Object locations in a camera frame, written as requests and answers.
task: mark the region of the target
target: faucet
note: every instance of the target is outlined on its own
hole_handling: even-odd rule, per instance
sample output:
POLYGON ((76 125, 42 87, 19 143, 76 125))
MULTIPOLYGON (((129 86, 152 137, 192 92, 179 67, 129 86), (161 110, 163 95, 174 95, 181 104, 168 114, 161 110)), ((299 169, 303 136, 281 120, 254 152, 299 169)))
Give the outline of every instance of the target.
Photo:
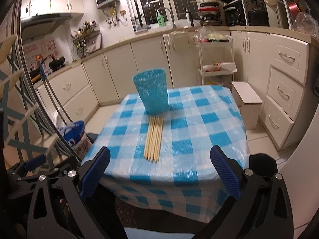
POLYGON ((175 22, 174 22, 174 15, 173 15, 172 11, 171 11, 169 8, 167 8, 167 7, 160 7, 160 8, 158 8, 157 11, 156 11, 156 17, 157 17, 157 15, 158 15, 158 13, 159 13, 159 11, 160 11, 161 9, 166 9, 167 11, 170 12, 171 18, 172 18, 172 22, 173 22, 173 29, 177 28, 176 25, 175 25, 175 22))

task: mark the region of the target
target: chopstick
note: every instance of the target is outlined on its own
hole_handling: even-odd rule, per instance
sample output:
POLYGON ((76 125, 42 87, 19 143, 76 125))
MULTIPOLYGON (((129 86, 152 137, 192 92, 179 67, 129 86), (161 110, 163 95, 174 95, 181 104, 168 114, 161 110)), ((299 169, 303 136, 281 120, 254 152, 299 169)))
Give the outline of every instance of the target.
POLYGON ((160 158, 163 123, 163 118, 150 117, 144 149, 144 158, 148 161, 158 162, 160 158))

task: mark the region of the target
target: blue gripper pad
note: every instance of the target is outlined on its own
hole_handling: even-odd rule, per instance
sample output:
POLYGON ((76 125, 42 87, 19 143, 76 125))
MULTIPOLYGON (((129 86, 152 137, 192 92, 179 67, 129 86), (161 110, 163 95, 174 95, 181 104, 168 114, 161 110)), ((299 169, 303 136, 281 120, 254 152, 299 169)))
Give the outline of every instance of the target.
POLYGON ((27 172, 32 172, 37 169, 39 166, 43 165, 47 161, 47 157, 44 154, 41 154, 33 159, 27 161, 24 165, 24 170, 27 172))
POLYGON ((94 159, 91 160, 93 163, 81 180, 81 191, 79 194, 83 201, 93 195, 110 160, 111 153, 107 147, 102 147, 94 159))
POLYGON ((224 187, 227 189, 228 194, 238 200, 241 196, 240 176, 238 173, 238 167, 235 166, 235 169, 237 170, 234 170, 229 163, 229 160, 233 159, 228 159, 219 146, 213 146, 211 148, 210 157, 211 162, 221 178, 224 187))

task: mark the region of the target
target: range hood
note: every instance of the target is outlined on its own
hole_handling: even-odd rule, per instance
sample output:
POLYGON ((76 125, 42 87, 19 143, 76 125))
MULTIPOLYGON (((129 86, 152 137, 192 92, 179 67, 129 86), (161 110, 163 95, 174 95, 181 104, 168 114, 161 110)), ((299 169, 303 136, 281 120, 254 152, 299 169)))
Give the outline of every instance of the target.
POLYGON ((65 21, 71 19, 70 13, 43 14, 21 19, 21 37, 23 43, 42 39, 52 34, 65 21))

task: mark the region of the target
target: screw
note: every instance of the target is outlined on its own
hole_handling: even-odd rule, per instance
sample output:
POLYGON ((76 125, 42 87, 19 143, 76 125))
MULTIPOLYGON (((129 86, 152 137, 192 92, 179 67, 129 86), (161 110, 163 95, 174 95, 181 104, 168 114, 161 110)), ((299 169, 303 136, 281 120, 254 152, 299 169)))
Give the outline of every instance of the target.
POLYGON ((252 170, 250 170, 250 169, 246 169, 246 170, 245 170, 245 174, 246 174, 247 176, 252 176, 252 175, 254 174, 254 172, 253 172, 252 170))
POLYGON ((76 174, 77 174, 76 171, 69 171, 69 172, 68 172, 68 176, 69 176, 69 177, 74 177, 74 176, 76 176, 76 174))
POLYGON ((282 175, 280 173, 276 173, 275 177, 277 180, 281 180, 282 179, 282 175))
POLYGON ((42 175, 39 176, 39 180, 40 180, 40 181, 44 181, 45 178, 46 178, 46 176, 45 176, 44 174, 42 174, 42 175))

